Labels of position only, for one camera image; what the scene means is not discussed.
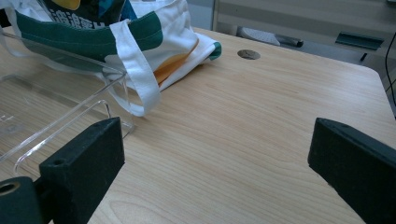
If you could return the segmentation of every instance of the white tote bag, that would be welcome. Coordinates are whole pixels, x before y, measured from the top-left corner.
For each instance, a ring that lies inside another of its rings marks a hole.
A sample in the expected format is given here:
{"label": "white tote bag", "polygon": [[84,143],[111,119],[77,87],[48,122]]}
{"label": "white tote bag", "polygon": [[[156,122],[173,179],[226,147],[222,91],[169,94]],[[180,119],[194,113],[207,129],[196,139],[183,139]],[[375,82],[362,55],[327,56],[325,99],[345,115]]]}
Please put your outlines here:
{"label": "white tote bag", "polygon": [[36,0],[1,0],[0,8],[6,9],[16,35],[126,71],[127,86],[141,103],[123,106],[144,116],[159,103],[160,91],[198,64],[218,58],[221,44],[192,30],[185,0],[130,2],[136,20],[97,30],[78,29],[78,21],[53,22]]}

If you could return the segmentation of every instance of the light wood grain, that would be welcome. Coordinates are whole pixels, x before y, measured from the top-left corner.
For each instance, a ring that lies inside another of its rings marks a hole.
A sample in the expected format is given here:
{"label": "light wood grain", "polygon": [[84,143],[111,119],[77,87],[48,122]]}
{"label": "light wood grain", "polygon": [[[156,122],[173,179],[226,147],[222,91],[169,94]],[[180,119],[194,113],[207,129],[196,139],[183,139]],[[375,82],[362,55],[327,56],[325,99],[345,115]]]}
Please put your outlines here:
{"label": "light wood grain", "polygon": [[[90,223],[363,223],[307,155],[317,117],[396,147],[378,74],[197,31],[217,39],[222,56],[135,119],[126,163]],[[261,57],[242,59],[240,49]]]}

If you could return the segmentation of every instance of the transparent plastic box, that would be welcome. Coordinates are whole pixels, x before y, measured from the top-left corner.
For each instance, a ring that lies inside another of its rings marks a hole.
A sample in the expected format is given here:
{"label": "transparent plastic box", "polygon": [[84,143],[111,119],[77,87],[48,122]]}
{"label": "transparent plastic box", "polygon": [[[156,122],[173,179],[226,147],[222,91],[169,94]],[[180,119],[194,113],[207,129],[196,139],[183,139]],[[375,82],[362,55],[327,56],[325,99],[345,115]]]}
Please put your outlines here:
{"label": "transparent plastic box", "polygon": [[0,35],[11,49],[0,46],[0,181],[37,179],[39,163],[97,121],[120,117],[123,136],[133,130],[124,72]]}

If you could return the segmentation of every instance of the black cable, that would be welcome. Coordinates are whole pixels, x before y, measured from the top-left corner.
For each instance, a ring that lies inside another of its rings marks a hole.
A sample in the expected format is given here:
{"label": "black cable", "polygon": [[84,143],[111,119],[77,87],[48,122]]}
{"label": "black cable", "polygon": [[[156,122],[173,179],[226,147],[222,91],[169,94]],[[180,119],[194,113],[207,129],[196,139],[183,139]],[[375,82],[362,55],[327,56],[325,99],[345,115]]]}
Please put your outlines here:
{"label": "black cable", "polygon": [[390,51],[390,48],[392,47],[392,44],[393,44],[393,41],[395,40],[395,37],[396,37],[396,32],[395,32],[395,34],[393,35],[392,40],[390,41],[389,48],[388,48],[388,51],[387,51],[387,55],[385,56],[385,70],[387,70],[387,77],[388,77],[389,84],[390,84],[389,88],[390,88],[390,92],[391,92],[391,94],[392,94],[393,103],[394,103],[395,106],[396,106],[395,92],[394,92],[394,89],[393,89],[393,82],[390,80],[390,75],[389,75],[389,71],[388,71],[388,56],[389,56],[389,51]]}
{"label": "black cable", "polygon": [[393,86],[393,84],[395,84],[395,82],[396,82],[396,78],[392,81],[392,86]]}

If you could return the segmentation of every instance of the bag handle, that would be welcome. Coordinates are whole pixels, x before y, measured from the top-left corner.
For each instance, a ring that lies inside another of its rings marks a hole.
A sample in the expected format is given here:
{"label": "bag handle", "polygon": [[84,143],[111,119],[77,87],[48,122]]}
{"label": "bag handle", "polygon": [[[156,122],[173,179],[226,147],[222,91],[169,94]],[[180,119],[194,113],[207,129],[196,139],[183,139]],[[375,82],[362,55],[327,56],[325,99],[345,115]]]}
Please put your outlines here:
{"label": "bag handle", "polygon": [[[47,58],[47,57],[45,57],[43,55],[36,54],[36,53],[33,53],[33,52],[30,52],[29,54],[27,54],[27,53],[23,53],[23,52],[17,51],[17,50],[12,49],[12,48],[10,48],[8,46],[3,32],[4,32],[3,28],[0,26],[0,45],[2,45],[8,51],[8,53],[10,53],[11,55],[13,55],[15,57],[33,59],[33,60],[35,60],[37,62],[40,62],[40,63],[52,68],[53,70],[57,70],[57,71],[60,71],[60,72],[94,76],[94,77],[97,77],[97,78],[101,79],[102,81],[104,81],[107,86],[111,83],[110,80],[116,80],[118,78],[117,75],[115,77],[104,77],[103,74],[100,73],[100,72],[91,72],[91,71],[80,70],[80,69],[77,69],[77,68],[74,68],[74,67],[63,65],[61,63],[56,63],[55,61],[53,61],[53,60],[51,60],[51,59],[49,59],[49,58]],[[125,100],[122,97],[119,97],[118,94],[114,91],[114,88],[112,86],[110,86],[110,88],[108,90],[109,90],[109,93],[117,101],[117,103],[119,103],[119,105],[122,108],[124,108],[125,110],[127,110],[128,112],[131,113],[131,111],[130,111],[131,110],[131,106],[130,106],[129,101]]]}
{"label": "bag handle", "polygon": [[117,53],[130,78],[129,87],[136,90],[142,105],[131,103],[130,112],[136,116],[146,115],[160,102],[160,88],[146,57],[137,45],[128,27],[129,20],[110,25],[116,39]]}

